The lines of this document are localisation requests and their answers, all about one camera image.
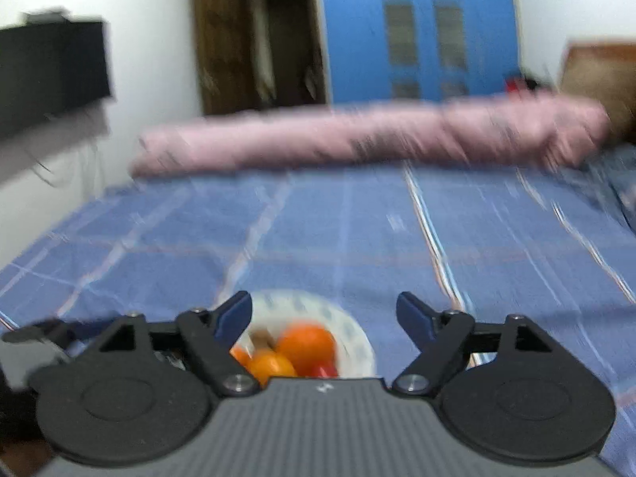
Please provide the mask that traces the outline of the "white floral plate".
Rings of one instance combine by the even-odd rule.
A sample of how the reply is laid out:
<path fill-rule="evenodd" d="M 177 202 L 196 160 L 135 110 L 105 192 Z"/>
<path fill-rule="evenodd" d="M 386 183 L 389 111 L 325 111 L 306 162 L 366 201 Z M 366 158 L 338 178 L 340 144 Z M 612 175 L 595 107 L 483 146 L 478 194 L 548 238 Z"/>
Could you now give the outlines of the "white floral plate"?
<path fill-rule="evenodd" d="M 341 378 L 377 376 L 376 356 L 360 324 L 342 307 L 322 296 L 300 290 L 266 290 L 252 295 L 252 319 L 236 346 L 250 355 L 256 348 L 252 337 L 268 332 L 277 340 L 297 323 L 323 326 L 336 343 L 335 367 Z"/>

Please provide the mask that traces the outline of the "red cherry tomato in pile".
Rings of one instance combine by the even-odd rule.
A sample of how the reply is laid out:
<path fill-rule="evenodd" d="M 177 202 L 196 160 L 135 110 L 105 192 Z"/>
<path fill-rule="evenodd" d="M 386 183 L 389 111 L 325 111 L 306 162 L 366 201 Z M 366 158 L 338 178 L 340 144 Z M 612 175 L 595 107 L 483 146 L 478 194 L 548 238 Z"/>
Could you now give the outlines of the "red cherry tomato in pile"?
<path fill-rule="evenodd" d="M 302 376 L 312 379 L 336 379 L 339 378 L 339 371 L 334 362 L 320 361 L 306 366 L 303 369 Z"/>

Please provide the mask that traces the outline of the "wooden headboard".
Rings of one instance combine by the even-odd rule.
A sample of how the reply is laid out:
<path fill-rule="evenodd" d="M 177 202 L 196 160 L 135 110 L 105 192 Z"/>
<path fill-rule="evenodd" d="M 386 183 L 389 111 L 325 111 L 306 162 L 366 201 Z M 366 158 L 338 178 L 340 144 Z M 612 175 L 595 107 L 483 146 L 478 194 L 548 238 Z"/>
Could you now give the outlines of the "wooden headboard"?
<path fill-rule="evenodd" d="M 610 120 L 607 145 L 635 142 L 635 43 L 571 43 L 559 90 L 598 100 Z"/>

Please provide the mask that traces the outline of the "grey-blue blanket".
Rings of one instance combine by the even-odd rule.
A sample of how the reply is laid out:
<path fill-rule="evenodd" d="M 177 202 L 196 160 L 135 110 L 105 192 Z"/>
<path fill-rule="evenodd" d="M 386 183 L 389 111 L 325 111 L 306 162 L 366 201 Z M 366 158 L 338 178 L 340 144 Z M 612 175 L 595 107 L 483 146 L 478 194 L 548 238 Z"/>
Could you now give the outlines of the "grey-blue blanket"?
<path fill-rule="evenodd" d="M 586 195 L 597 208 L 635 231 L 635 146 L 621 144 L 586 160 Z"/>

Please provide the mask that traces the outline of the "yellow-orange citrus fruit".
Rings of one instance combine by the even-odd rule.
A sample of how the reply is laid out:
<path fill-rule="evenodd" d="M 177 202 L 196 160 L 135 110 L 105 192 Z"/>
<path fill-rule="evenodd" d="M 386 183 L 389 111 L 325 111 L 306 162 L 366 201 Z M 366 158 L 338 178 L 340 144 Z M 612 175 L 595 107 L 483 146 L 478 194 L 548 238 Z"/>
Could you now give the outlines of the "yellow-orange citrus fruit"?
<path fill-rule="evenodd" d="M 265 388 L 272 378 L 295 378 L 297 371 L 292 363 L 273 350 L 258 350 L 247 363 L 247 370 Z"/>

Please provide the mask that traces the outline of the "large orange on plate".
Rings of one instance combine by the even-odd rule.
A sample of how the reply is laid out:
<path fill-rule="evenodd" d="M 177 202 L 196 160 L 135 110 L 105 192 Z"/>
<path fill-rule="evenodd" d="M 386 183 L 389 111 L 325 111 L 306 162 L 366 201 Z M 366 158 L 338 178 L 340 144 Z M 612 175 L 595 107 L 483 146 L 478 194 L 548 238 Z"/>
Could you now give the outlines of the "large orange on plate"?
<path fill-rule="evenodd" d="M 301 376 L 318 366 L 335 365 L 336 340 L 316 323 L 293 323 L 276 340 L 275 351 L 286 357 Z"/>

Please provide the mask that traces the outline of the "blue plaid bed sheet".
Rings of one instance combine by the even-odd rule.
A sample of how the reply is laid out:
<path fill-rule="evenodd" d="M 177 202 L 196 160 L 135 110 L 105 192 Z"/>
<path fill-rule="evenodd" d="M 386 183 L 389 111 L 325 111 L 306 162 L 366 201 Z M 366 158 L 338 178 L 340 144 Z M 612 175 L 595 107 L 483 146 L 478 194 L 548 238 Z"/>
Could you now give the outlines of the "blue plaid bed sheet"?
<path fill-rule="evenodd" d="M 525 314 L 615 394 L 603 456 L 634 474 L 635 237 L 543 173 L 376 166 L 115 187 L 2 266 L 1 326 L 165 321 L 239 290 L 347 310 L 389 379 L 414 355 L 401 292 L 484 322 Z"/>

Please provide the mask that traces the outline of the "mandarin orange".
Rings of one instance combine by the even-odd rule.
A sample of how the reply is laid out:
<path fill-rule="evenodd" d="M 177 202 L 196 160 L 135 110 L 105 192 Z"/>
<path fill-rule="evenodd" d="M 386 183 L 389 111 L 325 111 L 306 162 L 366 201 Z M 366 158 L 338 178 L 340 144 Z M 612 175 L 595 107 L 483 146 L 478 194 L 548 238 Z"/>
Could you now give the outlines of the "mandarin orange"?
<path fill-rule="evenodd" d="M 251 355 L 247 350 L 241 348 L 241 346 L 233 346 L 233 348 L 230 349 L 230 354 L 242 367 L 247 368 L 249 366 Z"/>

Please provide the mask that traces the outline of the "red and black bag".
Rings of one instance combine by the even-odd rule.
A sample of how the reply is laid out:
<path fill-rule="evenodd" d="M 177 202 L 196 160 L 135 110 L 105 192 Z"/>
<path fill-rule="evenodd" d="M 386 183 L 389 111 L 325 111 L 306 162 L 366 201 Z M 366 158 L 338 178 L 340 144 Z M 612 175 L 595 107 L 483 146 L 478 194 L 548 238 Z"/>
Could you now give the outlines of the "red and black bag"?
<path fill-rule="evenodd" d="M 535 91 L 551 91 L 549 84 L 542 83 L 531 76 L 525 76 L 523 73 L 512 74 L 504 80 L 504 91 L 507 94 L 519 94 L 524 91 L 534 93 Z"/>

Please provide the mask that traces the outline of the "blue wardrobe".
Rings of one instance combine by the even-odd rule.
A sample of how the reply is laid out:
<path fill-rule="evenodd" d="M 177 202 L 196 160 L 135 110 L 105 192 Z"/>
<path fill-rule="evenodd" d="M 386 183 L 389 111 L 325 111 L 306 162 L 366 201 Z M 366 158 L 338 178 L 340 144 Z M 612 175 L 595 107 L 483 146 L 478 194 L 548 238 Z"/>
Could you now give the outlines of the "blue wardrobe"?
<path fill-rule="evenodd" d="M 514 0 L 318 0 L 331 103 L 501 93 Z"/>

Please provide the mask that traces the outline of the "pink rolled quilt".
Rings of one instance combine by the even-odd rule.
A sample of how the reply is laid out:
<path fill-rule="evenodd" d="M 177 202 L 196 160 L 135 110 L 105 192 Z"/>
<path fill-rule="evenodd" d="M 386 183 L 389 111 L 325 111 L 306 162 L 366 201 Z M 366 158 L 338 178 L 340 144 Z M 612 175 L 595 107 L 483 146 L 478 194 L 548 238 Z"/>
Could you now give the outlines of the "pink rolled quilt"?
<path fill-rule="evenodd" d="M 574 167 L 610 132 L 601 102 L 551 93 L 241 112 L 140 138 L 134 178 L 419 161 Z"/>

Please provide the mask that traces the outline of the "black wall television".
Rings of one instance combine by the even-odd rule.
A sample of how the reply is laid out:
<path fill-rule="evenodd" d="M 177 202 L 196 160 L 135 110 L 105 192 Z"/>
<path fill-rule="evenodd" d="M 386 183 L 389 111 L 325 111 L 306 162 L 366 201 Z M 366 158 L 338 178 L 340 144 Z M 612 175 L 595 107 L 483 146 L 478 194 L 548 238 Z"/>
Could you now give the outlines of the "black wall television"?
<path fill-rule="evenodd" d="M 103 21 L 1 30 L 2 140 L 110 96 Z"/>

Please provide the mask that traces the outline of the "brown wooden door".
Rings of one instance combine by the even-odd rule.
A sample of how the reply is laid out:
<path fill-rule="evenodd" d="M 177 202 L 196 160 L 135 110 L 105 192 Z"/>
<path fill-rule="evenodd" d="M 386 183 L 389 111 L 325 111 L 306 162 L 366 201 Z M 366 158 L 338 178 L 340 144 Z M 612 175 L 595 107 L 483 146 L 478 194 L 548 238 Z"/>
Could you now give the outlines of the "brown wooden door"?
<path fill-rule="evenodd" d="M 198 84 L 206 115 L 256 106 L 248 0 L 193 0 Z"/>

